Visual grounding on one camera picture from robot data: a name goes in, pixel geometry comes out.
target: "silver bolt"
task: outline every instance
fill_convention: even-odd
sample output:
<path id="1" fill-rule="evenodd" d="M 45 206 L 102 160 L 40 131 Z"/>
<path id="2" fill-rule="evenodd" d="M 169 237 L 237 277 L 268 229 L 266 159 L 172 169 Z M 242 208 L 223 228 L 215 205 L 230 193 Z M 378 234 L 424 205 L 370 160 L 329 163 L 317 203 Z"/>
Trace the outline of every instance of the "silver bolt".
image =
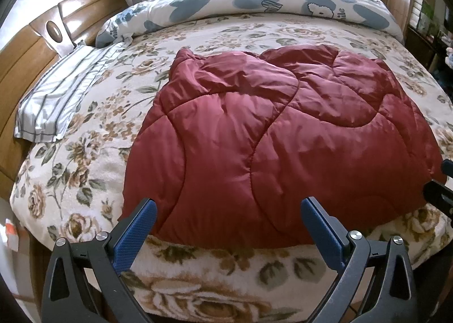
<path id="1" fill-rule="evenodd" d="M 404 241 L 401 236 L 393 236 L 393 242 L 397 245 L 402 245 Z"/>
<path id="2" fill-rule="evenodd" d="M 362 238 L 362 233 L 360 231 L 351 231 L 349 235 L 354 240 L 360 240 Z"/>
<path id="3" fill-rule="evenodd" d="M 55 243 L 56 246 L 63 246 L 66 243 L 66 239 L 64 237 L 60 237 L 57 242 Z"/>
<path id="4" fill-rule="evenodd" d="M 99 233 L 96 235 L 96 240 L 98 240 L 98 241 L 103 241 L 103 240 L 105 240 L 105 239 L 108 237 L 108 235 L 109 235 L 109 234 L 108 234 L 107 232 L 101 231 L 101 232 L 99 232 Z"/>

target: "blue and white duvet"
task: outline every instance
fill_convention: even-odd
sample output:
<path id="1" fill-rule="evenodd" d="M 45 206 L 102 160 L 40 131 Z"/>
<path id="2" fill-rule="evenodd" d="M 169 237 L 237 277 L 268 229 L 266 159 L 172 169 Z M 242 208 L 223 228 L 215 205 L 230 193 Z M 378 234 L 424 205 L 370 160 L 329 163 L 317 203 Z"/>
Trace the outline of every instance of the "blue and white duvet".
<path id="1" fill-rule="evenodd" d="M 110 18 L 96 47 L 139 36 L 185 21 L 224 14 L 282 12 L 347 21 L 382 30 L 402 42 L 395 18 L 380 0 L 150 0 Z"/>

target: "red quilt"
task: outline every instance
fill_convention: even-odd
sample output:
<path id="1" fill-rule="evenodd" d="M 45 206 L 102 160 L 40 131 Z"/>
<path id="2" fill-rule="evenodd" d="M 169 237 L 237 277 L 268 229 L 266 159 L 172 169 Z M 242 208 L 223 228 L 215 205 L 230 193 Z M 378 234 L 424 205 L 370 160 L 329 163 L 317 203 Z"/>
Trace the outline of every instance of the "red quilt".
<path id="1" fill-rule="evenodd" d="M 261 55 L 180 50 L 135 140 L 123 216 L 156 201 L 152 234 L 204 248 L 311 243 L 315 196 L 348 230 L 424 205 L 445 182 L 422 113 L 387 65 L 326 45 Z"/>

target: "flower pattern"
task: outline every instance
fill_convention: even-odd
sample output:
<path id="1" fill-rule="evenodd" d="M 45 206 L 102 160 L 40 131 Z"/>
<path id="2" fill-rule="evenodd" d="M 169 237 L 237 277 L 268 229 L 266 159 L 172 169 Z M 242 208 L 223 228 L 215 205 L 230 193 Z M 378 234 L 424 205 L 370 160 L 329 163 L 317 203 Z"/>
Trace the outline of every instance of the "flower pattern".
<path id="1" fill-rule="evenodd" d="M 393 37 L 290 14 L 214 17 L 134 38 L 87 93 L 64 138 L 31 150 L 13 188 L 15 214 L 49 248 L 60 236 L 78 242 L 110 231 L 121 215 L 132 143 L 182 47 L 210 55 L 320 43 L 384 60 L 424 114 L 444 157 L 453 158 L 453 105 Z M 429 205 L 363 232 L 381 240 L 401 235 L 414 266 L 453 239 L 448 218 Z M 204 250 L 153 236 L 131 268 L 124 281 L 146 311 L 213 323 L 303 321 L 336 276 L 313 245 Z"/>

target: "pillow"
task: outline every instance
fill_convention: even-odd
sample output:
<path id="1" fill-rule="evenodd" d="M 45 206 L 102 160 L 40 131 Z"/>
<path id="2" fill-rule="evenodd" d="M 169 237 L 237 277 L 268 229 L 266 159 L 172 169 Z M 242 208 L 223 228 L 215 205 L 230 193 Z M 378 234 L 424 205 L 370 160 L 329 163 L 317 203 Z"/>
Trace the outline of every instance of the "pillow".
<path id="1" fill-rule="evenodd" d="M 62 139 L 88 89 L 127 45 L 102 49 L 78 45 L 54 64 L 22 97 L 14 136 L 34 143 Z"/>

